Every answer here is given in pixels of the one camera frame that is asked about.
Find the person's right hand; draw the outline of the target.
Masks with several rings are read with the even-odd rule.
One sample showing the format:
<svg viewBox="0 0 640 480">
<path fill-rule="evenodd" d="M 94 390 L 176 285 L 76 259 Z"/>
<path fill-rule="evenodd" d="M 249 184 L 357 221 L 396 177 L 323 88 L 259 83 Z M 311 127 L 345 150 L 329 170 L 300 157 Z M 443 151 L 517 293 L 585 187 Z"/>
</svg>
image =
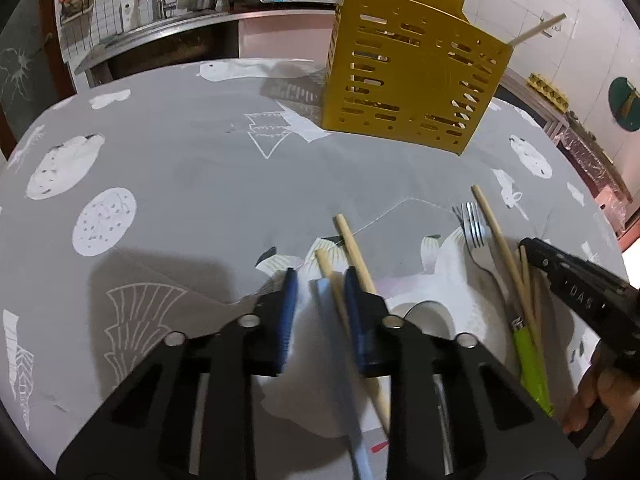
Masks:
<svg viewBox="0 0 640 480">
<path fill-rule="evenodd" d="M 639 407 L 639 382 L 629 378 L 612 365 L 606 365 L 596 350 L 585 375 L 578 386 L 574 398 L 570 401 L 562 422 L 566 434 L 585 428 L 588 412 L 600 401 L 611 413 L 614 424 L 612 429 L 622 432 L 631 421 Z"/>
</svg>

